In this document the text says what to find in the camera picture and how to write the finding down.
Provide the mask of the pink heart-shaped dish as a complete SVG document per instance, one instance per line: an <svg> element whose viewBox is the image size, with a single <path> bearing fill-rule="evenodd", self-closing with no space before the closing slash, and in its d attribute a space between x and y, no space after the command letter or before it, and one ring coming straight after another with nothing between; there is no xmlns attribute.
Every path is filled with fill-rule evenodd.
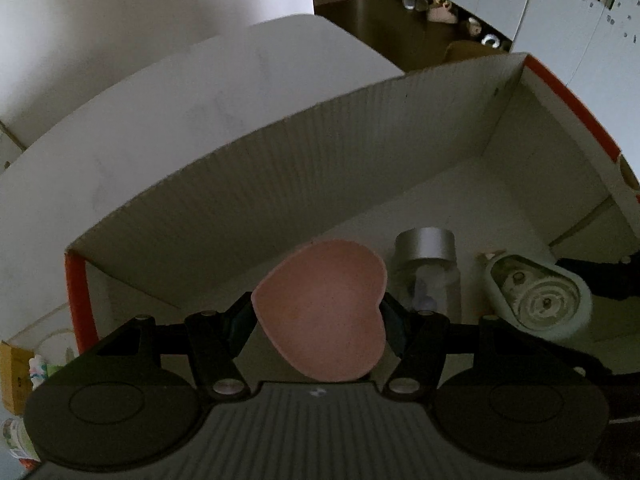
<svg viewBox="0 0 640 480"><path fill-rule="evenodd" d="M386 266L376 252L352 240L322 240L280 262L250 301L273 347L300 374L352 382L384 353L386 286Z"/></svg>

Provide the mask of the red white cardboard box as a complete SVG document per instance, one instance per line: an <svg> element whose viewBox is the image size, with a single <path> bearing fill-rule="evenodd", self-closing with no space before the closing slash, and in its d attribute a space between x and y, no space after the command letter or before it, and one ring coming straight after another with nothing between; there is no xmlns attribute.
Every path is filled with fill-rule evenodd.
<svg viewBox="0 0 640 480"><path fill-rule="evenodd" d="M487 309L480 259L616 262L639 247L622 151L528 54L372 84L230 141L134 196L70 245L78 347L137 314L224 310L322 238L385 259L399 233L454 233L462 304Z"/></svg>

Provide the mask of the glass jar with silver lid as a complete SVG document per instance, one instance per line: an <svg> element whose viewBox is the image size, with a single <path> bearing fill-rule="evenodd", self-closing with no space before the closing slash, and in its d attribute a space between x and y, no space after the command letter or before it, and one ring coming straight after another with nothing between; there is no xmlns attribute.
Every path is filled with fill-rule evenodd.
<svg viewBox="0 0 640 480"><path fill-rule="evenodd" d="M395 240L392 278L396 299L409 311L436 312L462 321L460 271L454 233L415 228Z"/></svg>

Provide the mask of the white grey shoe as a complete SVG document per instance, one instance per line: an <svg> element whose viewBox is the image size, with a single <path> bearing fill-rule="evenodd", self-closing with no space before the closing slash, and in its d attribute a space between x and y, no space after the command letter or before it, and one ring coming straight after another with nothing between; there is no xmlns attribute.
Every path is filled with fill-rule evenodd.
<svg viewBox="0 0 640 480"><path fill-rule="evenodd" d="M490 47L491 49L499 49L501 46L501 39L494 34L487 34L480 43L483 46Z"/></svg>

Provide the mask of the pink slipper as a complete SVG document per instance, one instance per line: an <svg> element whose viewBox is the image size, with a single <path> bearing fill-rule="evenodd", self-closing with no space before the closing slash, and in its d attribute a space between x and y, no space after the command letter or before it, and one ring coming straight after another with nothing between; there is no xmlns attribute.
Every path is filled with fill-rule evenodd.
<svg viewBox="0 0 640 480"><path fill-rule="evenodd" d="M434 0L427 10L427 21L440 24L457 24L458 18L449 0Z"/></svg>

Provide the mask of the pale blue cabinet wall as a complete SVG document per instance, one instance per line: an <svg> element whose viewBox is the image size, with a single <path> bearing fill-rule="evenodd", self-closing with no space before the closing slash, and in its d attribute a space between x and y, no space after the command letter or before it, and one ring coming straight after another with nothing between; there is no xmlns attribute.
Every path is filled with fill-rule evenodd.
<svg viewBox="0 0 640 480"><path fill-rule="evenodd" d="M449 0L536 56L639 167L639 0Z"/></svg>

